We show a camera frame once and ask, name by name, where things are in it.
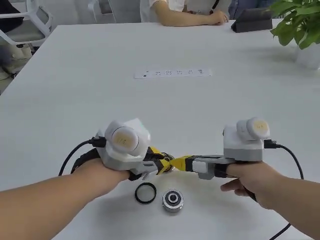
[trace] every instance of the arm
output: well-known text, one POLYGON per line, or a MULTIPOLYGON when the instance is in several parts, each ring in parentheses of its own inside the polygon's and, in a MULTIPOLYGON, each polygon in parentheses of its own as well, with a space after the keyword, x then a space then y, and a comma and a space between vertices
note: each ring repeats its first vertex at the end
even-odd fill
POLYGON ((239 179, 221 186, 222 191, 247 196, 245 186, 262 207, 276 211, 301 232, 320 240, 320 183, 285 177, 265 163, 232 164, 227 173, 239 179))
POLYGON ((94 159, 74 174, 0 192, 0 239, 50 240, 86 204, 128 177, 94 159))
POLYGON ((189 27, 199 25, 219 25, 228 20, 228 17, 221 11, 211 15, 190 14, 187 12, 173 11, 166 1, 156 1, 152 8, 158 17, 159 22, 169 27, 189 27))

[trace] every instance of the power outlet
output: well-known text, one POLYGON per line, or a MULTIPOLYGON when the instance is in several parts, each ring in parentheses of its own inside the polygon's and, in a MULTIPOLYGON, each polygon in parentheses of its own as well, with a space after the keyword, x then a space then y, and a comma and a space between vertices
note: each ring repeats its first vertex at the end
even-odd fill
POLYGON ((176 78, 176 77, 209 77, 212 76, 211 69, 192 68, 192 69, 174 69, 174 70, 148 70, 135 73, 135 79, 153 79, 153 78, 176 78))

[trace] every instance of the black rubber ring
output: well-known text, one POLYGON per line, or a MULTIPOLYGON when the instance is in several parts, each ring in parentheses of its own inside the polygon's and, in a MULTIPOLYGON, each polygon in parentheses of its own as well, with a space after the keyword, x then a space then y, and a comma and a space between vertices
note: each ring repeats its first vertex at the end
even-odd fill
POLYGON ((152 203, 152 202, 156 199, 156 196, 157 196, 156 186, 153 185, 151 182, 143 182, 143 183, 141 183, 141 184, 136 188, 136 190, 134 191, 134 197, 135 197, 135 199, 136 199, 139 203, 141 203, 141 204, 150 204, 150 203, 152 203), (154 196, 153 196, 153 198, 152 198, 151 200, 142 201, 142 200, 138 197, 138 190, 139 190, 139 188, 141 188, 142 186, 150 186, 150 187, 153 189, 153 191, 154 191, 154 196))

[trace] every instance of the ball bearing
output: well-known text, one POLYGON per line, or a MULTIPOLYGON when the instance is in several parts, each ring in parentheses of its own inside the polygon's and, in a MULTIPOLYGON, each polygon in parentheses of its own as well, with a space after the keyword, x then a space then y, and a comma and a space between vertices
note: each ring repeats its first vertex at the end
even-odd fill
POLYGON ((176 189, 169 189, 162 196, 162 206, 169 213, 177 213, 184 206, 184 197, 176 189))

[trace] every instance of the potted plant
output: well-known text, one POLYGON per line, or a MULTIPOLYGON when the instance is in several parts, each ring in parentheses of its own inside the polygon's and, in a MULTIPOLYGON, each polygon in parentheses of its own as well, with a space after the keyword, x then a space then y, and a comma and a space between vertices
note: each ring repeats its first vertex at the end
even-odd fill
POLYGON ((297 63, 320 70, 320 0, 279 0, 271 7, 283 20, 271 30, 281 45, 293 39, 298 45, 297 63))

